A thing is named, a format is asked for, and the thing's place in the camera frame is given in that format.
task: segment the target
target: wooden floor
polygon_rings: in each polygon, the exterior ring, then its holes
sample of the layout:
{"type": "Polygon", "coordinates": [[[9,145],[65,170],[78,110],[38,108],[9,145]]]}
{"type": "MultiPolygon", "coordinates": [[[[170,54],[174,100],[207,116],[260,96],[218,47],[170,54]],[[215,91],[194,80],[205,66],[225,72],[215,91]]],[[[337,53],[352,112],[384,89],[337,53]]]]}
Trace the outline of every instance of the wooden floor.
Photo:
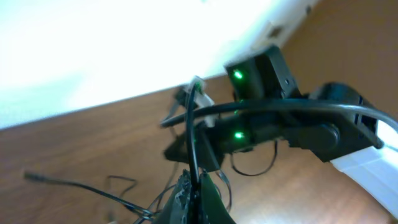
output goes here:
{"type": "MultiPolygon", "coordinates": [[[[217,103],[231,101],[226,77],[208,82],[217,103]]],[[[159,129],[174,90],[92,108],[1,131],[0,223],[106,223],[109,200],[73,187],[40,185],[21,179],[23,169],[76,180],[104,189],[107,175],[139,181],[126,195],[146,207],[172,171],[162,151],[172,141],[159,129]]],[[[272,144],[236,156],[246,172],[263,169],[272,144]]],[[[180,171],[187,166],[180,166],[180,171]]],[[[266,175],[244,177],[228,160],[223,169],[233,191],[237,223],[388,223],[389,214],[357,183],[322,163],[311,152],[280,144],[275,166],[266,175]]],[[[226,187],[215,181],[226,202],[226,187]]],[[[114,193],[127,186],[114,184],[114,193]]],[[[135,219],[113,204],[121,223],[135,219]]]]}

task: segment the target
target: white wall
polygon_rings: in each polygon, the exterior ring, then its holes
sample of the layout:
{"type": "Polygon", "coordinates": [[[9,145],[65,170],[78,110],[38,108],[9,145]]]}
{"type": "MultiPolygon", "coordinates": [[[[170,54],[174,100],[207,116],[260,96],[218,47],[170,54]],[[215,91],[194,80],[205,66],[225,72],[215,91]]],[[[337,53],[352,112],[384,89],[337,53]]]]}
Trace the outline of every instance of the white wall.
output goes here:
{"type": "Polygon", "coordinates": [[[0,129],[223,73],[315,1],[0,1],[0,129]]]}

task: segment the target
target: green led light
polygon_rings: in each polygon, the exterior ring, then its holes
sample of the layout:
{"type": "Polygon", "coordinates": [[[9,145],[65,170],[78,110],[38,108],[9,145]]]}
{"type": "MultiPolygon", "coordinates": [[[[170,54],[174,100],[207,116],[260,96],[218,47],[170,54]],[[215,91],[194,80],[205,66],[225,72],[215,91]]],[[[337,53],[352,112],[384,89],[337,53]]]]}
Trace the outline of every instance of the green led light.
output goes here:
{"type": "Polygon", "coordinates": [[[242,73],[239,70],[235,70],[234,71],[234,76],[237,79],[242,79],[243,78],[243,75],[242,75],[242,73]]]}
{"type": "Polygon", "coordinates": [[[235,138],[236,138],[236,139],[241,139],[241,138],[243,138],[243,137],[244,137],[244,135],[243,135],[242,132],[236,132],[236,133],[235,133],[235,138]]]}

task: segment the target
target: white base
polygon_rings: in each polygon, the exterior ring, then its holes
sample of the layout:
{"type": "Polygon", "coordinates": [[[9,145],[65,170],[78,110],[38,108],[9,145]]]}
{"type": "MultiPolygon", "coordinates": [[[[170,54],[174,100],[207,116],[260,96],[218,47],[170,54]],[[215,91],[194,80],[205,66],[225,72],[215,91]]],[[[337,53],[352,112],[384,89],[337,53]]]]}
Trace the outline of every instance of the white base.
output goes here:
{"type": "Polygon", "coordinates": [[[333,159],[331,163],[398,218],[398,134],[378,121],[377,135],[384,141],[382,149],[368,147],[333,159]]]}

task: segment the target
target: white surface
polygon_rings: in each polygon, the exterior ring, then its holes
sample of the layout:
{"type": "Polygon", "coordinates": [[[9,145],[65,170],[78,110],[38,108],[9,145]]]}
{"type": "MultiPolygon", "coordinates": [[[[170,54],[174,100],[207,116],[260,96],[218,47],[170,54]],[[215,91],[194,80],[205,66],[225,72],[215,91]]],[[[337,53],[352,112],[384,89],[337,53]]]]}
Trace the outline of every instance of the white surface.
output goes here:
{"type": "Polygon", "coordinates": [[[331,162],[398,218],[398,134],[378,121],[377,135],[385,143],[382,149],[369,147],[331,162]]]}
{"type": "Polygon", "coordinates": [[[0,1],[0,129],[223,73],[316,1],[0,1]]]}

